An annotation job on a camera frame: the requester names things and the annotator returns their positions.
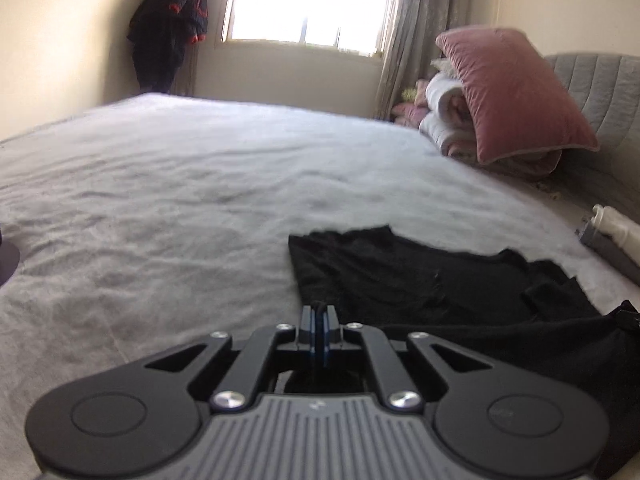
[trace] black garment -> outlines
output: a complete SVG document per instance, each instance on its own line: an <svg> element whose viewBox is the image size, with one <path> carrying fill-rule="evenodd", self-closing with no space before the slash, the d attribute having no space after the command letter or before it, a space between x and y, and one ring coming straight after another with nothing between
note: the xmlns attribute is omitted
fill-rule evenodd
<svg viewBox="0 0 640 480"><path fill-rule="evenodd" d="M207 0L144 0L129 23L142 89L168 93L186 45L206 38Z"/></svg>
<svg viewBox="0 0 640 480"><path fill-rule="evenodd" d="M599 316L555 263L529 263L512 250L449 253L391 229L290 236L305 304L335 305L340 322L511 325Z"/></svg>
<svg viewBox="0 0 640 480"><path fill-rule="evenodd" d="M289 251L303 303L334 304L342 323L386 325L400 340L432 333L593 396L610 422L598 477L640 450L640 329L620 320L637 316L628 301L601 316L552 262L447 253L388 227L291 236Z"/></svg>

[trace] curtain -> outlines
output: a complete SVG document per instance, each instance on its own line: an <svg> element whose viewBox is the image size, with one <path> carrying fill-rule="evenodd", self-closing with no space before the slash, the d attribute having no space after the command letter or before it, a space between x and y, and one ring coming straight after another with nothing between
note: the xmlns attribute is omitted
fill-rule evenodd
<svg viewBox="0 0 640 480"><path fill-rule="evenodd" d="M383 48L383 67L376 94L375 117L388 120L402 90L430 72L440 56L435 39L448 28L466 24L470 0L393 0L392 23Z"/></svg>
<svg viewBox="0 0 640 480"><path fill-rule="evenodd" d="M207 27L207 47L211 44L215 46L222 42L222 29L225 23L227 0L208 0L209 4L209 26ZM198 65L198 51L201 43L196 43L187 47L184 56L184 63L175 75L171 93L181 96L194 96L196 85L196 69Z"/></svg>

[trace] bed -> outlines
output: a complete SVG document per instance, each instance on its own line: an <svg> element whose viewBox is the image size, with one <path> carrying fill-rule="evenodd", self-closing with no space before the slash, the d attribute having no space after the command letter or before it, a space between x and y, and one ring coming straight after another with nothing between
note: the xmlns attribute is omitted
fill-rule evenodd
<svg viewBox="0 0 640 480"><path fill-rule="evenodd" d="M0 219L22 261L0 288L0 478L36 476L22 425L52 387L296 322L289 234L389 224L448 250L515 248L576 275L602 313L640 305L575 236L587 212L416 130L285 107L147 94L6 140Z"/></svg>

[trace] wall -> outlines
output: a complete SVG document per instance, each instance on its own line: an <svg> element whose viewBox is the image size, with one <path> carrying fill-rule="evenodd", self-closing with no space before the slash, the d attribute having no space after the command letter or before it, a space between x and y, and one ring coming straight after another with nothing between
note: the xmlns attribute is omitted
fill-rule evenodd
<svg viewBox="0 0 640 480"><path fill-rule="evenodd" d="M524 30L542 54L640 56L640 0L472 0L471 23Z"/></svg>
<svg viewBox="0 0 640 480"><path fill-rule="evenodd" d="M312 46L205 41L196 96L371 117L382 60Z"/></svg>
<svg viewBox="0 0 640 480"><path fill-rule="evenodd" d="M0 139L135 94L142 0L0 0Z"/></svg>

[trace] hanging jacket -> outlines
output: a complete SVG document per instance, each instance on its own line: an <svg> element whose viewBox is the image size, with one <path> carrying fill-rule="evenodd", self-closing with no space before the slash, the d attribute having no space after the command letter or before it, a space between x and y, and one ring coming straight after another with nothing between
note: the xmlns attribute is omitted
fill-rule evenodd
<svg viewBox="0 0 640 480"><path fill-rule="evenodd" d="M207 0L143 0L129 23L128 38L136 43L148 22L158 17L176 17L187 43L203 41L207 34Z"/></svg>

